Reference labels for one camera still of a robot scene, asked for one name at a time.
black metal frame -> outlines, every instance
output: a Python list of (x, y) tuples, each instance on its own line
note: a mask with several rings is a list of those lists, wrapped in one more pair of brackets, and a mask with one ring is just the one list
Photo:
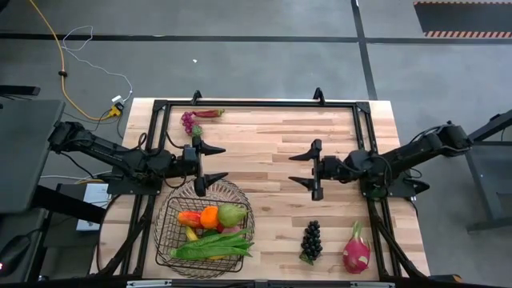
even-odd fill
[[(336, 101), (336, 102), (328, 102), (325, 100), (322, 91), (317, 88), (313, 100), (307, 100), (307, 101), (230, 101), (230, 100), (216, 100), (216, 99), (204, 99), (199, 91), (196, 91), (194, 93), (194, 96), (191, 100), (155, 100), (153, 104), (151, 119), (150, 119), (150, 126), (148, 129), (148, 138), (146, 141), (146, 149), (152, 148), (152, 143), (154, 141), (155, 132), (157, 128), (157, 119), (161, 112), (163, 112), (163, 121), (162, 121), (162, 127), (160, 131), (160, 138), (158, 139), (158, 148), (163, 148), (166, 142), (166, 136), (165, 131), (167, 131), (167, 127), (169, 125), (169, 119), (170, 119), (170, 113), (171, 109), (174, 106), (220, 106), (220, 107), (233, 107), (233, 106), (242, 106), (242, 107), (251, 107), (251, 106), (268, 106), (268, 107), (321, 107), (321, 108), (349, 108), (352, 111), (352, 114), (354, 116), (354, 126), (355, 126), (355, 132), (356, 132), (356, 141), (358, 144), (359, 149), (365, 149), (364, 144), (364, 137), (362, 132), (362, 125), (361, 125), (361, 113), (363, 113), (363, 117), (366, 121), (366, 127), (367, 127), (367, 133), (368, 138), (370, 141), (370, 149), (374, 152), (377, 151), (377, 139), (375, 137), (373, 122), (371, 118), (371, 111), (370, 111), (370, 104), (368, 102), (343, 102), (343, 101)], [(368, 186), (364, 185), (364, 183), (361, 184), (362, 193), (368, 193), (367, 191)], [(130, 219), (130, 229), (129, 229), (129, 236), (133, 233), (137, 233), (142, 228), (142, 239), (140, 242), (139, 247), (139, 254), (137, 263), (135, 266), (135, 269), (132, 273), (133, 276), (142, 278), (142, 271), (144, 268), (144, 262), (146, 259), (146, 251), (147, 251), (147, 245), (148, 239), (149, 239), (149, 233), (150, 233), (150, 221), (151, 221), (151, 215), (154, 211), (154, 203), (156, 196), (151, 195), (148, 196), (148, 205), (146, 206), (146, 211), (144, 212), (149, 217), (146, 217), (145, 221), (141, 223), (139, 221), (139, 211), (141, 209), (142, 204), (142, 197), (141, 195), (135, 196), (135, 202), (134, 202), (134, 208), (132, 210), (132, 215)], [(369, 208), (370, 213), (370, 225), (372, 230), (372, 238), (374, 242), (374, 252), (376, 254), (377, 259), (377, 268), (378, 268), (378, 276), (379, 279), (383, 280), (386, 277), (389, 277), (389, 274), (386, 270), (386, 264), (384, 263), (384, 256), (382, 253), (382, 244), (379, 237), (379, 231), (382, 230), (382, 228), (379, 229), (378, 227), (378, 221), (377, 218), (379, 217), (376, 214), (376, 208), (373, 200), (367, 199), (367, 205)], [(390, 217), (390, 208), (388, 205), (387, 200), (381, 201), (381, 208), (382, 208), (382, 222), (384, 224), (385, 229), (387, 232), (387, 237), (391, 237), (394, 239), (393, 234), (393, 226), (391, 223), (391, 217)], [(396, 246), (393, 246), (388, 243), (390, 246), (391, 251), (391, 262), (392, 262), (392, 269), (393, 269), (393, 276), (401, 276), (402, 272), (400, 270), (400, 265), (398, 263), (397, 255), (395, 254), (393, 248), (396, 248)], [(122, 268), (121, 268), (121, 274), (128, 274), (129, 270), (129, 263), (131, 258), (131, 250), (128, 249), (126, 252), (126, 256), (124, 257), (124, 260), (122, 262)]]
[[(493, 116), (487, 124), (477, 129), (469, 135), (469, 138), (474, 141), (474, 146), (512, 146), (512, 142), (497, 142), (497, 141), (484, 141), (488, 137), (503, 131), (508, 126), (512, 125), (512, 110), (504, 114), (497, 114)], [(466, 160), (470, 167), (471, 175), (473, 176), (474, 183), (480, 194), (480, 198), (484, 205), (488, 220), (484, 222), (477, 222), (466, 227), (468, 232), (475, 232), (479, 230), (488, 230), (501, 228), (505, 226), (512, 226), (512, 217), (507, 217), (503, 213), (501, 202), (498, 194), (495, 191), (488, 191), (484, 189), (482, 184), (482, 177), (478, 172), (477, 165), (473, 160), (473, 151), (466, 153)]]

dragon fruit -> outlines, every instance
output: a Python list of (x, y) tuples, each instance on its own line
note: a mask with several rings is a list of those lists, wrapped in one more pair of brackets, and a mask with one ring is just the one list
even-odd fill
[(343, 249), (343, 264), (352, 274), (360, 274), (368, 268), (370, 262), (370, 245), (362, 239), (361, 229), (362, 224), (356, 221), (352, 228), (352, 238)]

wooden tabletop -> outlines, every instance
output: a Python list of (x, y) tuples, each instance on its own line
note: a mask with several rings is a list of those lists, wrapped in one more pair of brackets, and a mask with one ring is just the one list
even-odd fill
[[(147, 132), (154, 98), (135, 98), (125, 132), (123, 145), (137, 145), (140, 133)], [(380, 153), (399, 146), (393, 111), (388, 101), (370, 102), (374, 130)], [(191, 107), (173, 108), (170, 136), (182, 145), (190, 143), (180, 123)], [(212, 146), (226, 148), (223, 154), (202, 158), (206, 173), (229, 172), (226, 178), (238, 185), (250, 200), (254, 213), (255, 244), (252, 258), (245, 258), (238, 273), (224, 274), (224, 279), (295, 279), (295, 280), (376, 280), (377, 266), (372, 251), (370, 268), (362, 274), (349, 274), (342, 265), (342, 249), (350, 239), (356, 220), (364, 223), (362, 235), (372, 240), (366, 200), (360, 195), (358, 183), (341, 184), (323, 181), (325, 197), (311, 201), (310, 193), (288, 180), (288, 176), (310, 177), (311, 162), (292, 162), (288, 157), (305, 153), (315, 138), (323, 141), (322, 155), (344, 159), (356, 150), (351, 110), (343, 108), (269, 108), (229, 107), (221, 118), (201, 119), (203, 140)], [(180, 154), (168, 142), (166, 149)], [(153, 221), (170, 188), (164, 186), (157, 197)], [(126, 238), (134, 196), (121, 196), (106, 216), (101, 234), (101, 261), (104, 266)], [(429, 274), (418, 220), (410, 203), (390, 198), (390, 211), (397, 242), (417, 268)], [(314, 266), (300, 261), (304, 228), (310, 220), (319, 220), (324, 250)], [(144, 267), (144, 278), (182, 278), (170, 268), (155, 261), (154, 225)], [(382, 239), (386, 267), (391, 273), (389, 249)], [(132, 253), (133, 269), (139, 241)]]

black wire basket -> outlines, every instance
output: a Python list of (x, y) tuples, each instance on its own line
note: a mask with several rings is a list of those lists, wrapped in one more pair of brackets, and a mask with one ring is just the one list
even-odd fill
[[(158, 214), (154, 231), (156, 263), (168, 266), (180, 275), (190, 278), (213, 278), (225, 272), (239, 272), (244, 259), (241, 255), (226, 256), (219, 260), (183, 260), (169, 256), (170, 250), (179, 248), (187, 242), (186, 228), (178, 222), (179, 212), (202, 211), (207, 206), (220, 206), (226, 203), (235, 204), (248, 211), (238, 226), (240, 229), (248, 229), (249, 232), (243, 237), (250, 242), (254, 236), (254, 216), (249, 201), (235, 184), (226, 180), (217, 181), (208, 189), (206, 197), (199, 198), (194, 193), (194, 184), (188, 182), (164, 201)], [(195, 230), (199, 237), (204, 231), (206, 230)]]

gray floor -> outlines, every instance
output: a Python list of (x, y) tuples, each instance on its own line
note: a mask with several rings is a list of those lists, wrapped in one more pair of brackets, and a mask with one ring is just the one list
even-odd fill
[[(40, 3), (59, 33), (93, 25), (100, 34), (355, 36), (349, 0)], [(359, 5), (367, 37), (422, 37), (412, 1), (359, 0)], [(28, 2), (21, 0), (13, 0), (0, 15), (0, 31), (47, 32)], [(42, 88), (40, 98), (62, 98), (55, 43), (0, 43), (0, 84), (36, 85)], [(392, 101), (401, 142), (447, 120), (471, 132), (510, 109), (511, 47), (369, 45), (377, 96)], [(368, 99), (357, 44), (91, 42), (78, 55), (124, 73), (134, 85), (135, 97), (191, 96), (200, 89), (204, 96), (310, 98), (320, 86), (328, 98)], [(99, 116), (112, 97), (128, 92), (122, 79), (68, 56), (68, 91), (89, 113)], [(66, 111), (78, 115), (70, 106)], [(121, 141), (114, 125), (101, 125), (97, 134)], [(86, 156), (74, 157), (93, 172), (109, 168)], [(466, 232), (465, 226), (483, 220), (484, 213), (465, 159), (436, 158), (419, 168), (432, 186), (418, 197), (431, 273), (511, 286), (512, 229)], [(44, 174), (84, 176), (67, 159), (53, 154)], [(58, 182), (62, 180), (42, 180), (50, 187)]]

